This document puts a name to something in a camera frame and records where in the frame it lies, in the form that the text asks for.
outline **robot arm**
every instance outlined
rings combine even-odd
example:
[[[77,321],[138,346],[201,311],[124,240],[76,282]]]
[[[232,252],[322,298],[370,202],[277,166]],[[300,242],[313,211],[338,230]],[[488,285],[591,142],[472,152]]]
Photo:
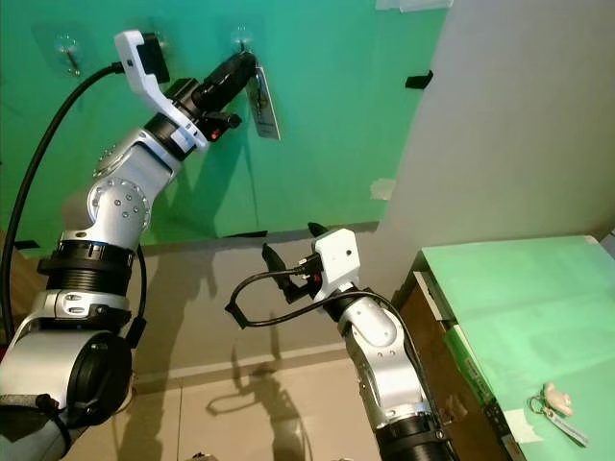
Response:
[[[313,306],[322,305],[337,323],[357,370],[359,394],[381,459],[451,461],[446,432],[438,426],[425,383],[406,353],[406,329],[394,311],[376,303],[375,299],[382,300],[380,295],[357,289],[360,262],[355,234],[345,229],[326,232],[317,225],[310,229],[325,233],[317,236],[313,254],[299,261],[297,268],[286,271],[267,245],[263,258],[269,270],[276,271],[273,277],[288,301],[310,294],[316,301]],[[307,283],[298,287],[288,275],[280,275],[283,271],[302,274]],[[264,327],[276,321],[248,321],[236,304],[236,294],[235,290],[227,310],[241,327]]]
[[[131,88],[156,115],[100,158],[84,225],[66,230],[39,264],[46,290],[0,363],[3,460],[60,459],[124,400],[144,321],[131,340],[119,332],[131,318],[126,292],[152,203],[192,151],[241,122],[221,110],[256,74],[255,57],[242,51],[203,82],[181,79],[163,95],[168,72],[155,36],[125,32],[115,45]]]

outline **hanging tag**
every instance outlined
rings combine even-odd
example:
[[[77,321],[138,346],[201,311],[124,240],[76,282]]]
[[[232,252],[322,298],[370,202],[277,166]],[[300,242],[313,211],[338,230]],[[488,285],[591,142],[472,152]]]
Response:
[[[273,102],[269,94],[269,85],[265,77],[265,70],[257,66],[257,75],[250,79],[246,85],[252,116],[257,124],[257,133],[260,137],[280,140],[278,120],[273,110]]]
[[[543,408],[542,412],[549,421],[559,427],[559,429],[562,430],[571,439],[577,442],[580,446],[587,447],[587,445],[589,444],[589,437],[587,437],[584,433],[566,423],[564,419],[559,417],[553,410],[551,410],[551,408],[545,407]]]

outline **floor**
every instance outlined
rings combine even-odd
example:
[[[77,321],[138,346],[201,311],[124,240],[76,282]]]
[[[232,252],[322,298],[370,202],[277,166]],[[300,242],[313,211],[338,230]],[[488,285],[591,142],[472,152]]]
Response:
[[[65,461],[372,461],[350,360],[136,396]]]

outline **green backdrop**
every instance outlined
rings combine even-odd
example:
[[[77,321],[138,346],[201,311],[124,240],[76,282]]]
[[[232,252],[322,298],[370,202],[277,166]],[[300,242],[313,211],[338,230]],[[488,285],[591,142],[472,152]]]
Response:
[[[304,229],[307,221],[377,221],[386,201],[370,186],[394,179],[446,11],[377,11],[375,0],[311,2],[3,0],[1,8],[1,222],[6,228],[26,165],[54,112],[79,80],[58,37],[79,47],[82,77],[117,61],[113,36],[157,32],[171,78],[203,79],[247,39],[265,67],[282,141],[257,136],[245,92],[244,123],[195,154],[155,203],[144,243],[251,231]],[[64,120],[33,186],[18,239],[39,253],[62,232],[62,202],[91,182],[102,150],[152,113],[114,75]]]

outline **keychain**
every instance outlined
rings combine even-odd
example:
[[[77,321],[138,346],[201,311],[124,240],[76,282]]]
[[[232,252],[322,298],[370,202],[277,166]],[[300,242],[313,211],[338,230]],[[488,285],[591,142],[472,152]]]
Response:
[[[529,409],[532,412],[536,414],[542,413],[578,445],[587,447],[589,438],[580,430],[566,423],[564,418],[557,414],[557,412],[559,412],[568,417],[572,416],[574,413],[572,404],[573,401],[570,395],[555,389],[555,385],[552,382],[545,384],[541,394],[537,394],[528,399]]]

